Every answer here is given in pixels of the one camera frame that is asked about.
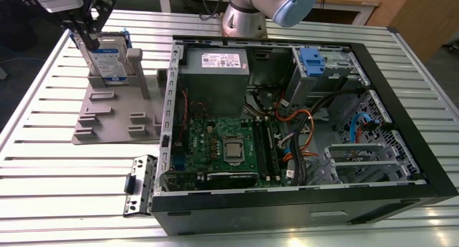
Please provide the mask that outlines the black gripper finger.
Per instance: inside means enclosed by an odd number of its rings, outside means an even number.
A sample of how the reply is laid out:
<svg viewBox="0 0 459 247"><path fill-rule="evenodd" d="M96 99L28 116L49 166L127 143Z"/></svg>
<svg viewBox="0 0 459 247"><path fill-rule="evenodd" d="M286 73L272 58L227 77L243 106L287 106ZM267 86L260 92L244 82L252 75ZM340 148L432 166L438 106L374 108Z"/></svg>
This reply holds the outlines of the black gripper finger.
<svg viewBox="0 0 459 247"><path fill-rule="evenodd" d="M116 0L92 0L92 8L97 12L97 16L92 18L92 24L91 24L91 40L92 41L97 41L99 33L109 18L115 5L116 5Z"/></svg>
<svg viewBox="0 0 459 247"><path fill-rule="evenodd" d="M93 30L93 19L89 14L77 12L60 12L61 25L80 37L88 50L97 50L100 43Z"/></svg>

